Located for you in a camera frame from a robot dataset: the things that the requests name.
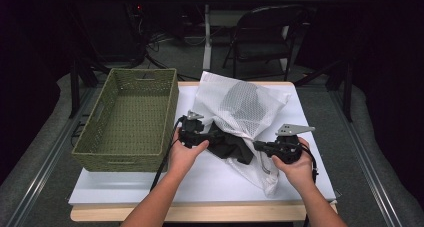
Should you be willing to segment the white mesh laundry bag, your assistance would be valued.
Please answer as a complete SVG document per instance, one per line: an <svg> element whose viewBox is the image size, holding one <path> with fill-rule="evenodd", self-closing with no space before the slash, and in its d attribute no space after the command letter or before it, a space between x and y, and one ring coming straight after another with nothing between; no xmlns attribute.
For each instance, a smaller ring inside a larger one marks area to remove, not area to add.
<svg viewBox="0 0 424 227"><path fill-rule="evenodd" d="M251 163L223 160L267 197L276 193L279 171L269 157L254 149L253 142L273 124L290 98L287 91L204 72L194 99L193 111L204 116L208 130L215 123L224 132L244 139L254 154Z"/></svg>

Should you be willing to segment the person's right hand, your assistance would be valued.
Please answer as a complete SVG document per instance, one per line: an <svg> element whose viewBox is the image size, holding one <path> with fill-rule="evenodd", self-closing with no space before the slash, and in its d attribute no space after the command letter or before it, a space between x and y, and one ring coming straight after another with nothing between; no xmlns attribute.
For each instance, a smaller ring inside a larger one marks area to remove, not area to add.
<svg viewBox="0 0 424 227"><path fill-rule="evenodd" d="M316 188L312 178L312 158L305 151L302 152L300 159L292 164L285 164L275 155L271 159L300 194L312 192Z"/></svg>

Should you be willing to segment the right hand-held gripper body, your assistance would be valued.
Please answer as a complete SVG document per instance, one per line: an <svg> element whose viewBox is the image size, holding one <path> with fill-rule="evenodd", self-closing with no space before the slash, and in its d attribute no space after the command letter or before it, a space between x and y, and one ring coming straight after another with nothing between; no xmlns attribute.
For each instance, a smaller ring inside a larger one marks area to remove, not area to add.
<svg viewBox="0 0 424 227"><path fill-rule="evenodd" d="M267 155L277 156L285 164L297 162L306 147L300 143L298 135L312 132L314 127L283 124L276 133L276 139L266 144Z"/></svg>

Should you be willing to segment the white board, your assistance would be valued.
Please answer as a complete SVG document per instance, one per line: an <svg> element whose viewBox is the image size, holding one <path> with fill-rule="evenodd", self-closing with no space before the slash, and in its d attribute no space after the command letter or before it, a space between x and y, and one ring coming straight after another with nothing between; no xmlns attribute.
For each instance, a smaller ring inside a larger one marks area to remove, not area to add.
<svg viewBox="0 0 424 227"><path fill-rule="evenodd" d="M307 124L300 100L293 84L268 84L266 88L275 98L290 95L288 103L270 127L259 134L261 141L272 141L277 129L287 123ZM82 170L69 203L73 206L97 204L137 204L149 193L152 172L89 172ZM180 184L174 201L178 204L222 204L243 202L300 202L298 192L280 173L276 192L266 197L263 190L239 174L224 160L208 151L202 152Z"/></svg>

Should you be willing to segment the black metal stand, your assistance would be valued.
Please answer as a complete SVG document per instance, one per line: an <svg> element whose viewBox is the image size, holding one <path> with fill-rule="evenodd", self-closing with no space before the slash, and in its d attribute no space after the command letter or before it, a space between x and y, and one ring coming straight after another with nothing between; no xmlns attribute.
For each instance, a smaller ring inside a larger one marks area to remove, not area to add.
<svg viewBox="0 0 424 227"><path fill-rule="evenodd" d="M99 71L106 75L110 73L109 68L89 58L76 58L71 65L70 83L72 105L70 118L73 118L80 109L80 82L83 82L90 88L94 88L98 85L99 80L95 76L95 71Z"/></svg>
<svg viewBox="0 0 424 227"><path fill-rule="evenodd" d="M310 74L307 74L305 77L301 78L294 82L296 87L303 86L312 80L318 78L322 74L329 72L330 76L327 79L325 84L326 89L329 91L336 91L340 88L341 84L343 86L343 99L342 99L342 112L346 119L351 122L351 96L352 96L352 86L353 86L353 62L352 60L337 60L332 62L325 67L316 70Z"/></svg>

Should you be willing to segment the metal floor rail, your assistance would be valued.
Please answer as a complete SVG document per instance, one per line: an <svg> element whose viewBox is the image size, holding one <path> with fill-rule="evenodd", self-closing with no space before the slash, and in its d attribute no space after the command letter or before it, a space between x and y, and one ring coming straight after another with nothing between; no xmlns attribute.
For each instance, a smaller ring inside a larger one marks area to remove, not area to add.
<svg viewBox="0 0 424 227"><path fill-rule="evenodd" d="M367 181L367 184L372 192L373 198L379 207L382 217L384 218L388 227L404 227L401 220L393 206L389 195L384 188L368 153L363 145L363 142L355 129L352 122L346 117L343 106L342 98L336 91L328 92L333 105L336 107L336 112L339 115L344 127L347 129L349 136L353 142L353 152L355 153L356 159L359 163L361 171Z"/></svg>
<svg viewBox="0 0 424 227"><path fill-rule="evenodd" d="M26 189L25 194L23 195L5 227L21 227L23 225L23 222L37 201L38 196L42 192L42 189L47 183L51 173L57 165L59 158L65 150L65 144L72 139L71 135L77 128L78 121L83 116L85 109L90 103L90 100L95 91L95 88L88 88L82 94L79 109L72 114L71 118L67 119L53 146L49 150L48 155L45 157L41 167L38 169L37 174L31 180L30 186Z"/></svg>

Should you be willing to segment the green woven basket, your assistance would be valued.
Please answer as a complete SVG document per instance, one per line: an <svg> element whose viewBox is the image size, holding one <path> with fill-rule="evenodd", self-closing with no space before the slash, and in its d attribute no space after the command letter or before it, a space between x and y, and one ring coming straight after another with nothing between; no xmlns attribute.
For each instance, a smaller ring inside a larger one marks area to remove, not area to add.
<svg viewBox="0 0 424 227"><path fill-rule="evenodd" d="M155 172L173 136L174 69L113 69L72 150L91 172Z"/></svg>

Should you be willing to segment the dark cloth garment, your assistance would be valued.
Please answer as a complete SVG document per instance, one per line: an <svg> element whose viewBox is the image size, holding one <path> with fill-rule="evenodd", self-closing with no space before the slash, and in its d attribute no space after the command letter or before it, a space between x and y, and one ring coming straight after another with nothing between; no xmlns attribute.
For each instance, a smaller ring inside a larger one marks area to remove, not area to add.
<svg viewBox="0 0 424 227"><path fill-rule="evenodd" d="M253 152L247 146L244 139L221 130L215 123L212 123L208 133L221 133L224 135L222 142L210 145L208 150L221 159L234 158L239 163L249 165L254 157Z"/></svg>

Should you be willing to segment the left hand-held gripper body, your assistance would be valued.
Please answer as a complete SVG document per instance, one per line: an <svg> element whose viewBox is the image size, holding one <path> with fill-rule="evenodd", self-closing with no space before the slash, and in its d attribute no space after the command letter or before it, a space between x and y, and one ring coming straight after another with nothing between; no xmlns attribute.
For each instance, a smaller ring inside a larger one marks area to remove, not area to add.
<svg viewBox="0 0 424 227"><path fill-rule="evenodd" d="M179 140L187 148L198 146L200 143L208 139L207 134L202 134L204 125L201 121L203 115L189 110L186 115L182 116L182 126L179 129Z"/></svg>

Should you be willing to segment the person's left hand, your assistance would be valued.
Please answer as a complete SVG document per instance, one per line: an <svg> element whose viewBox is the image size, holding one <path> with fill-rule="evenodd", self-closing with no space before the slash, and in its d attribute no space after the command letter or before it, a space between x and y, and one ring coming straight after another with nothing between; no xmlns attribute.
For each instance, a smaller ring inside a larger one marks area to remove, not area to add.
<svg viewBox="0 0 424 227"><path fill-rule="evenodd" d="M170 151L170 164L168 175L173 178L183 179L196 161L196 158L208 148L209 141L205 140L199 145L188 148L179 140L179 133L173 137L173 145Z"/></svg>

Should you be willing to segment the black folding chair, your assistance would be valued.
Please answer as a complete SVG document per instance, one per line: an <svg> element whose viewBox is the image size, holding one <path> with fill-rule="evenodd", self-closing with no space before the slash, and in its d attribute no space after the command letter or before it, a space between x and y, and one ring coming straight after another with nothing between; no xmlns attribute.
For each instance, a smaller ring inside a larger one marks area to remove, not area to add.
<svg viewBox="0 0 424 227"><path fill-rule="evenodd" d="M231 59L236 78L238 63L286 59L289 71L296 32L307 18L302 5L264 6L245 13L233 29L222 67Z"/></svg>

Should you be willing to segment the white desk leg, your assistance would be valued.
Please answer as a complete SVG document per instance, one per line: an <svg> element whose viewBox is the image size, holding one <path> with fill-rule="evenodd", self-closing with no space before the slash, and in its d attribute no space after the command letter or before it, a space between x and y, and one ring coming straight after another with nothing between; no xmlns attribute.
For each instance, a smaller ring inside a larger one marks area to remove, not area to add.
<svg viewBox="0 0 424 227"><path fill-rule="evenodd" d="M203 55L203 69L211 69L212 46L211 46L211 27L210 27L210 9L206 5L204 9L204 25L205 25L205 46Z"/></svg>

